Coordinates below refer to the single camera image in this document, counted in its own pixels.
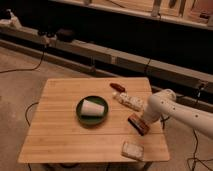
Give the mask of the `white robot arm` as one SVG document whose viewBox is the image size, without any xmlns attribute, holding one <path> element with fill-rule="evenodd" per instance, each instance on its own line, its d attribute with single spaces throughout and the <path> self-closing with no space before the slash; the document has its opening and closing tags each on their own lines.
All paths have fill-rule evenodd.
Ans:
<svg viewBox="0 0 213 171">
<path fill-rule="evenodd" d="M 176 99 L 177 96 L 171 89 L 150 95 L 144 106 L 142 119 L 150 125 L 165 114 L 213 139 L 213 113 L 178 104 Z"/>
</svg>

